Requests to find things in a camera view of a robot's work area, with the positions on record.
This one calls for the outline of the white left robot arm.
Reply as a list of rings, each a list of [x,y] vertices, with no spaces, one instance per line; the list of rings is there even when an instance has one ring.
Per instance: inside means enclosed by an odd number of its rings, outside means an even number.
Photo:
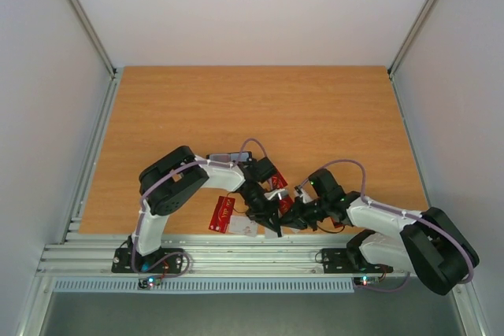
[[[288,190],[266,190],[277,173],[268,157],[259,160],[250,151],[215,153],[200,157],[188,146],[180,146],[139,174],[141,194],[139,221],[132,233],[131,263],[140,271],[158,264],[161,236],[168,218],[201,189],[218,189],[239,194],[246,215],[280,233],[280,201]]]

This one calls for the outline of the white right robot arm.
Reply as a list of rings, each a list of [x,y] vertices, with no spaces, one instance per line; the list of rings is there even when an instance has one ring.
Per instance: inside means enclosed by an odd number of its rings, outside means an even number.
[[[352,268],[361,271],[371,264],[384,264],[414,273],[439,295],[473,278],[480,258],[442,209],[399,209],[357,191],[346,192],[326,168],[315,171],[308,180],[317,196],[311,198],[303,185],[297,186],[294,202],[280,223],[299,230],[316,229],[319,222],[332,218],[360,227],[361,233],[346,245]]]

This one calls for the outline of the black leather card holder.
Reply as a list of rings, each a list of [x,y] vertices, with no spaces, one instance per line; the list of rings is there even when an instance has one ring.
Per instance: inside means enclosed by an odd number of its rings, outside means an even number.
[[[243,151],[241,153],[211,153],[206,156],[206,159],[219,163],[236,163],[252,161],[254,158],[250,151]]]

